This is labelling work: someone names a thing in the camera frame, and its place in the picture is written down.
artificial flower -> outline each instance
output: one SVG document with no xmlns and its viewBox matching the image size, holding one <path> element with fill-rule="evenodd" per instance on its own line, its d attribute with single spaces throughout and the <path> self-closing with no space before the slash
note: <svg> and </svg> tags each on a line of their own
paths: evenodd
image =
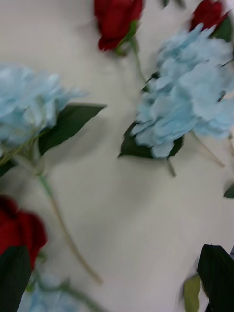
<svg viewBox="0 0 234 312">
<path fill-rule="evenodd" d="M 215 26 L 217 28 L 227 17 L 227 14 L 223 14 L 224 7 L 220 0 L 212 2 L 211 0 L 203 0 L 193 13 L 191 20 L 190 31 L 197 25 L 203 24 L 202 29 L 211 28 Z"/>
<path fill-rule="evenodd" d="M 131 23 L 140 19 L 142 10 L 143 0 L 94 0 L 101 32 L 100 50 L 116 48 L 128 34 Z"/>
<path fill-rule="evenodd" d="M 53 276 L 47 276 L 43 284 L 46 288 L 58 287 L 58 281 Z M 78 304 L 61 289 L 43 291 L 38 282 L 33 284 L 32 293 L 24 293 L 18 312 L 78 312 Z"/>
<path fill-rule="evenodd" d="M 0 196 L 0 255 L 10 246 L 26 245 L 33 269 L 46 242 L 45 228 L 38 216 L 19 209 L 13 199 Z"/>
<path fill-rule="evenodd" d="M 234 87 L 234 75 L 222 66 L 232 59 L 232 47 L 208 38 L 212 30 L 201 29 L 163 44 L 159 79 L 151 79 L 142 95 L 131 133 L 137 145 L 151 148 L 154 158 L 166 158 L 174 140 L 189 131 L 223 138 L 234 124 L 234 98 L 223 99 Z"/>
<path fill-rule="evenodd" d="M 58 113 L 80 95 L 66 91 L 56 74 L 36 74 L 24 66 L 1 64 L 0 157 L 54 127 Z"/>
</svg>

flower stem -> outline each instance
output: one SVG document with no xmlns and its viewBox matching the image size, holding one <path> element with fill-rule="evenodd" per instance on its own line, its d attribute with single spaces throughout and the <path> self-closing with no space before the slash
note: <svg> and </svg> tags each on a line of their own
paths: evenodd
<svg viewBox="0 0 234 312">
<path fill-rule="evenodd" d="M 143 72 L 142 72 L 142 69 L 141 69 L 141 65 L 140 65 L 140 59 L 139 59 L 139 55 L 138 55 L 138 48 L 137 48 L 137 41 L 134 37 L 130 37 L 129 38 L 129 43 L 130 43 L 130 46 L 133 50 L 133 53 L 136 57 L 136 66 L 138 68 L 138 71 L 139 71 L 139 74 L 140 74 L 140 77 L 141 79 L 143 80 L 143 82 L 146 84 L 147 81 L 143 75 Z"/>
<path fill-rule="evenodd" d="M 234 157 L 234 148 L 233 148 L 233 144 L 232 144 L 232 139 L 233 139 L 233 135 L 230 133 L 228 136 L 229 149 L 230 149 L 232 157 Z"/>
<path fill-rule="evenodd" d="M 92 312 L 104 312 L 104 310 L 99 307 L 98 304 L 96 304 L 95 302 L 93 302 L 91 299 L 89 299 L 84 293 L 73 289 L 67 282 L 64 282 L 58 286 L 48 286 L 46 285 L 39 272 L 37 270 L 33 271 L 33 276 L 35 278 L 35 281 L 37 282 L 39 288 L 45 292 L 45 293 L 53 293 L 53 292 L 64 292 L 69 294 L 71 297 L 73 297 L 76 300 L 81 301 L 82 303 L 84 303 Z"/>
<path fill-rule="evenodd" d="M 167 164 L 168 164 L 168 168 L 170 170 L 170 173 L 172 174 L 173 177 L 177 177 L 176 171 L 171 163 L 171 161 L 169 159 L 167 159 Z"/>
<path fill-rule="evenodd" d="M 225 167 L 225 164 L 221 160 L 219 160 L 204 143 L 202 143 L 202 141 L 197 137 L 197 135 L 194 132 L 190 132 L 190 133 L 193 136 L 193 138 L 196 141 L 198 141 L 203 146 L 203 148 L 212 156 L 212 158 L 216 161 L 218 165 L 220 165 L 221 167 Z"/>
<path fill-rule="evenodd" d="M 80 251 L 78 250 L 78 248 L 75 246 L 73 240 L 71 239 L 66 226 L 63 222 L 63 219 L 61 217 L 61 214 L 59 212 L 59 209 L 57 207 L 55 198 L 53 196 L 53 192 L 49 186 L 49 184 L 47 183 L 45 177 L 42 174 L 37 175 L 42 187 L 44 188 L 44 190 L 46 191 L 50 201 L 51 201 L 51 205 L 52 205 L 52 209 L 57 217 L 58 223 L 63 231 L 63 234 L 65 236 L 65 239 L 69 245 L 69 247 L 71 248 L 72 252 L 74 253 L 74 255 L 76 256 L 76 258 L 78 259 L 78 261 L 82 264 L 82 266 L 84 267 L 84 269 L 87 271 L 87 273 L 99 284 L 103 283 L 103 280 L 101 279 L 101 277 L 89 266 L 89 264 L 86 262 L 86 260 L 84 259 L 84 257 L 82 256 L 82 254 L 80 253 Z"/>
</svg>

red rose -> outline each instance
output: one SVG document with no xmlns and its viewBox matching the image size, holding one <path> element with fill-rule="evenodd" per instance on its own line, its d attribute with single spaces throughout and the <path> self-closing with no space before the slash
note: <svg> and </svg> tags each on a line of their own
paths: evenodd
<svg viewBox="0 0 234 312">
<path fill-rule="evenodd" d="M 94 14 L 102 35 L 100 50 L 116 48 L 130 30 L 130 23 L 140 19 L 142 10 L 143 0 L 94 0 Z"/>
<path fill-rule="evenodd" d="M 221 1 L 211 2 L 211 0 L 204 0 L 196 8 L 191 21 L 190 31 L 197 25 L 203 23 L 203 29 L 211 28 L 212 26 L 219 26 L 227 17 L 227 14 L 222 15 L 223 4 Z"/>
<path fill-rule="evenodd" d="M 10 246 L 26 245 L 32 269 L 47 237 L 42 221 L 33 213 L 19 210 L 15 201 L 0 196 L 0 255 Z"/>
</svg>

light blue hydrangea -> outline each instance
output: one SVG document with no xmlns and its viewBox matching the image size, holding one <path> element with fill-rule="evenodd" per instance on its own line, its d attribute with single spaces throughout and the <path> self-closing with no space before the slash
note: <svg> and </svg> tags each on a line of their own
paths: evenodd
<svg viewBox="0 0 234 312">
<path fill-rule="evenodd" d="M 58 281 L 49 276 L 46 283 L 51 287 L 57 285 Z M 17 312 L 78 312 L 80 307 L 81 304 L 61 290 L 44 292 L 36 283 L 32 294 L 24 293 Z"/>
<path fill-rule="evenodd" d="M 58 113 L 82 95 L 66 91 L 56 74 L 36 74 L 24 66 L 0 64 L 0 157 L 54 127 Z"/>
<path fill-rule="evenodd" d="M 148 82 L 131 134 L 137 145 L 151 148 L 154 158 L 169 155 L 173 141 L 193 130 L 227 137 L 234 124 L 234 73 L 228 65 L 232 46 L 210 39 L 213 29 L 199 25 L 166 41 L 157 58 L 159 79 Z"/>
</svg>

white tablecloth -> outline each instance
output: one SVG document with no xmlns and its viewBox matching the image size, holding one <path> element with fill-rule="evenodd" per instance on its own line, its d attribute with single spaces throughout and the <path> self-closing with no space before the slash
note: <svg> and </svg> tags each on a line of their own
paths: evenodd
<svg viewBox="0 0 234 312">
<path fill-rule="evenodd" d="M 147 0 L 137 32 L 145 76 L 155 52 L 186 25 L 198 2 L 162 10 Z M 96 285 L 76 262 L 33 177 L 12 169 L 0 191 L 44 219 L 46 269 L 74 283 L 110 312 L 183 311 L 182 286 L 195 273 L 203 244 L 234 244 L 234 201 L 223 199 L 234 179 L 225 142 L 204 138 L 226 163 L 220 168 L 193 138 L 166 164 L 118 159 L 122 136 L 134 120 L 139 92 L 134 57 L 97 49 L 91 0 L 0 0 L 0 60 L 62 74 L 66 86 L 90 92 L 85 102 L 108 107 L 77 135 L 46 154 L 46 172 L 69 231 L 105 283 Z"/>
</svg>

